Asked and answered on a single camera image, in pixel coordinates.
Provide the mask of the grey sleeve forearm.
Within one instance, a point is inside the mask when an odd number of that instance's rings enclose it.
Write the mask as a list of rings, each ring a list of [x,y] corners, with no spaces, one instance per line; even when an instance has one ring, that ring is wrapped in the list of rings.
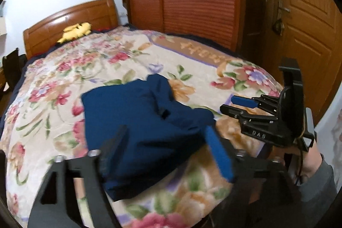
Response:
[[[299,203],[258,200],[249,205],[249,227],[314,227],[337,196],[333,168],[321,156],[322,163],[317,172],[296,187],[301,195]]]

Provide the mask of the person's right hand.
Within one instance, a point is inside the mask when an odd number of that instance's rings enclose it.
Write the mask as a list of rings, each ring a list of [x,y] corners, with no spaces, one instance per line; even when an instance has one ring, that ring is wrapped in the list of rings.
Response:
[[[314,141],[308,152],[303,153],[300,153],[299,148],[295,146],[289,148],[273,147],[270,158],[279,159],[285,165],[286,154],[293,155],[294,162],[291,162],[292,166],[290,166],[289,175],[296,185],[307,182],[317,172],[322,163],[322,156],[316,141]]]

